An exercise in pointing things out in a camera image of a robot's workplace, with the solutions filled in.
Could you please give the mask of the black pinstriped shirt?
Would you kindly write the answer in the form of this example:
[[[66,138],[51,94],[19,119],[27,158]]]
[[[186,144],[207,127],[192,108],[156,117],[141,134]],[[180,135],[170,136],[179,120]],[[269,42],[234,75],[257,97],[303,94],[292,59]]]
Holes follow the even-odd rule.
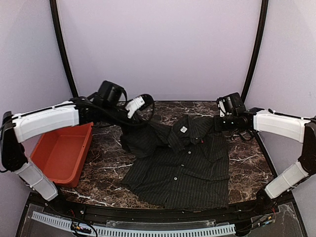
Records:
[[[122,184],[139,199],[190,211],[228,206],[229,144],[215,131],[214,118],[123,127],[120,141],[135,156]]]

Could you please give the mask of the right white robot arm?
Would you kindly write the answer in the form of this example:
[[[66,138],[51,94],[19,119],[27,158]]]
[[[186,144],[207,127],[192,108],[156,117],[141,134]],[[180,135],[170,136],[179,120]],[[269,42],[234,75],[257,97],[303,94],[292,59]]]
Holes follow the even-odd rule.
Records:
[[[258,134],[276,175],[261,188],[252,210],[263,214],[285,192],[291,191],[316,173],[316,119],[277,113],[271,109],[219,107],[215,129],[241,134]]]

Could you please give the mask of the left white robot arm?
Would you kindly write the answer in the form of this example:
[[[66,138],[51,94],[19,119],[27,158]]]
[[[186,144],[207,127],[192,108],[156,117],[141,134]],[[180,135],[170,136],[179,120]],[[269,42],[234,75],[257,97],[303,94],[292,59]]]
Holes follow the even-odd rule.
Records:
[[[7,111],[0,123],[1,172],[10,171],[19,176],[44,200],[51,201],[50,207],[59,215],[66,215],[70,211],[70,205],[58,196],[54,182],[27,156],[24,143],[31,140],[36,146],[45,133],[90,122],[127,127],[143,126],[147,120],[138,118],[137,112],[155,105],[149,94],[139,95],[126,101],[124,105],[96,105],[95,99],[96,95],[81,96],[31,112],[13,114]]]

